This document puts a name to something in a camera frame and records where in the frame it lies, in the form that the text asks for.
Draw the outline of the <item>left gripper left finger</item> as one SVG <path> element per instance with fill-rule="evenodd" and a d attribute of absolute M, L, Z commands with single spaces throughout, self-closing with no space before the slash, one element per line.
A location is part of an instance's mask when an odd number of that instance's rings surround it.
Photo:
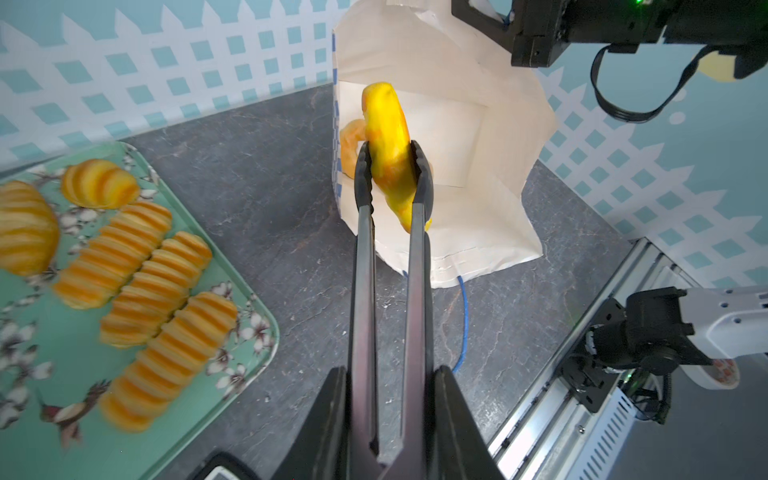
<path fill-rule="evenodd" d="M 273 479 L 341 479 L 347 433 L 347 378 L 332 368 Z"/>

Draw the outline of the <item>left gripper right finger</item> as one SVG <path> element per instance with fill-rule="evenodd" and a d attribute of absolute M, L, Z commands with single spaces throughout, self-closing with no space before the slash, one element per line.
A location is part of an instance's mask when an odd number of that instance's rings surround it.
<path fill-rule="evenodd" d="M 469 410 L 452 370 L 433 376 L 435 453 L 429 479 L 503 479 Z"/>

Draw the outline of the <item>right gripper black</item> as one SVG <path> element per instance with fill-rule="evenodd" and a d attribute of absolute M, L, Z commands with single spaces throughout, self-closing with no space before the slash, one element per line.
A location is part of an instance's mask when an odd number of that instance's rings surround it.
<path fill-rule="evenodd" d="M 502 15 L 488 1 L 452 0 L 451 14 L 511 55 L 514 67 L 551 66 L 571 44 L 598 44 L 600 29 L 574 1 L 514 1 Z"/>

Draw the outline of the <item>black metal tongs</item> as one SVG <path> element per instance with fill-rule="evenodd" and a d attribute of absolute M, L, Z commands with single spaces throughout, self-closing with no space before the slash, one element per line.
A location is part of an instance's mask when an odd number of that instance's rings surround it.
<path fill-rule="evenodd" d="M 347 479 L 427 479 L 435 462 L 433 300 L 430 240 L 433 181 L 416 142 L 409 146 L 417 189 L 407 267 L 387 268 L 376 252 L 372 160 L 362 148 L 354 193 L 357 233 L 350 319 L 346 417 Z"/>

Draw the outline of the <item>checkered paper bag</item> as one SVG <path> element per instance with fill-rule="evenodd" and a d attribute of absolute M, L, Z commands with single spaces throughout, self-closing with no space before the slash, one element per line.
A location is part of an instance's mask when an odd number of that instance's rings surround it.
<path fill-rule="evenodd" d="M 391 84 L 433 173 L 431 284 L 449 288 L 538 258 L 522 205 L 556 118 L 527 68 L 456 18 L 447 1 L 358 1 L 332 36 L 336 130 L 361 94 Z"/>

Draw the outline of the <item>rectangular crusty pastry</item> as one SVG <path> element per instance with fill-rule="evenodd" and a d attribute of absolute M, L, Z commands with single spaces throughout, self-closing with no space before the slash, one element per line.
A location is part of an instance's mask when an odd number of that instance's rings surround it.
<path fill-rule="evenodd" d="M 147 430 L 224 346 L 237 316 L 218 294 L 189 299 L 111 382 L 99 400 L 104 418 L 129 433 Z"/>

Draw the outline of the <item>long twisted bread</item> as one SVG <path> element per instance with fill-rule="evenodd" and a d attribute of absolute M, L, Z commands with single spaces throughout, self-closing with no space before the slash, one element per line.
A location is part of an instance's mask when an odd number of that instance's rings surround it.
<path fill-rule="evenodd" d="M 172 220 L 170 210 L 153 202 L 122 207 L 60 273 L 53 292 L 74 309 L 106 305 L 159 247 Z"/>

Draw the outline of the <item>egg tart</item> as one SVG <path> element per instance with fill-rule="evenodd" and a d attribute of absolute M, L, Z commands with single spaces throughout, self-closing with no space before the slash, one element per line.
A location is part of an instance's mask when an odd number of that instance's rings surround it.
<path fill-rule="evenodd" d="M 71 203 L 91 209 L 119 209 L 140 195 L 136 178 L 104 159 L 69 166 L 60 187 Z"/>

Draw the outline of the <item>small croissant bread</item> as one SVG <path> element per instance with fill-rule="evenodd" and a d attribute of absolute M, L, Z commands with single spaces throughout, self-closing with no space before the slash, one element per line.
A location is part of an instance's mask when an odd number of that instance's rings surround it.
<path fill-rule="evenodd" d="M 60 239 L 58 219 L 38 190 L 21 181 L 1 186 L 1 268 L 21 277 L 46 270 Z"/>

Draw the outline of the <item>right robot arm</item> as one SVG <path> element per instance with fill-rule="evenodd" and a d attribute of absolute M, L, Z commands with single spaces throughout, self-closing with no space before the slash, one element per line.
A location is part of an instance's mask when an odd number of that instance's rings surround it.
<path fill-rule="evenodd" d="M 454 1 L 537 72 L 541 162 L 624 238 L 707 287 L 767 281 L 763 1 Z"/>

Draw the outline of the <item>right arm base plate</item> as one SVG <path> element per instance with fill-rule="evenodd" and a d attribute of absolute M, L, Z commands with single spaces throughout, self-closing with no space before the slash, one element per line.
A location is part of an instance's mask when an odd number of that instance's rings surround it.
<path fill-rule="evenodd" d="M 601 409 L 620 373 L 638 366 L 629 352 L 626 330 L 624 307 L 609 297 L 557 368 L 578 403 L 590 413 Z"/>

